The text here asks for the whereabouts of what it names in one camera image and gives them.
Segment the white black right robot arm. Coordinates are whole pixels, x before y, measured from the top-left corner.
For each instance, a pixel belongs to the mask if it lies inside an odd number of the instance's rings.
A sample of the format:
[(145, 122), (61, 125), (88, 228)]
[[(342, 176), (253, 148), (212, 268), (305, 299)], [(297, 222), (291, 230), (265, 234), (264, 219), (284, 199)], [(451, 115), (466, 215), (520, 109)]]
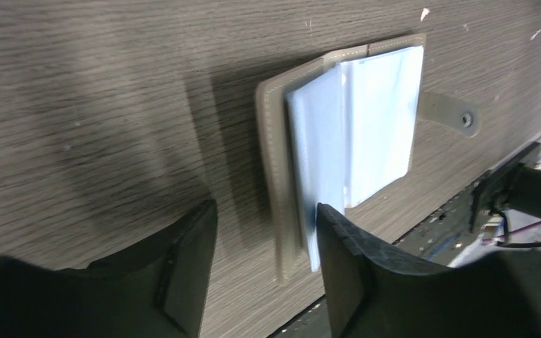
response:
[(541, 219), (541, 170), (525, 165), (513, 169), (497, 194), (495, 205)]

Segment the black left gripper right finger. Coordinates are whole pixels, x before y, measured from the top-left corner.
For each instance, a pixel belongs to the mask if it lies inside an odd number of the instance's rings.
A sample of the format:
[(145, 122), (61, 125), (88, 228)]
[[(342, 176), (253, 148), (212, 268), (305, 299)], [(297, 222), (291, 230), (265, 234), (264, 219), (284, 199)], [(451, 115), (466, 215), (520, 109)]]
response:
[(327, 204), (317, 224), (332, 336), (541, 337), (541, 251), (495, 251), (449, 268)]

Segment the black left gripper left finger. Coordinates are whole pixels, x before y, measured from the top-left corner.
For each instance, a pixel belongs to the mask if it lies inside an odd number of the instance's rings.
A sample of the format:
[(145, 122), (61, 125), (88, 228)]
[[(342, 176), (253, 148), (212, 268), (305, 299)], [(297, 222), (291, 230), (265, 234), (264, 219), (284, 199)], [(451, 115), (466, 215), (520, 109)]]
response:
[(217, 226), (206, 200), (84, 269), (0, 256), (0, 337), (198, 337)]

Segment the taupe leather card holder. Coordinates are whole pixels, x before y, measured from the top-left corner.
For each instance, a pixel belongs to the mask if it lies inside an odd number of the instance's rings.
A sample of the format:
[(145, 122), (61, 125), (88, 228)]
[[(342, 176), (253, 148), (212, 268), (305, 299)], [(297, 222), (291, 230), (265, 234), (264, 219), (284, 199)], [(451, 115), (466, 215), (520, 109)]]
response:
[(338, 49), (258, 84), (280, 284), (302, 255), (320, 268), (317, 204), (344, 212), (408, 173), (418, 120), (478, 134), (477, 105), (421, 90), (425, 45), (411, 34)]

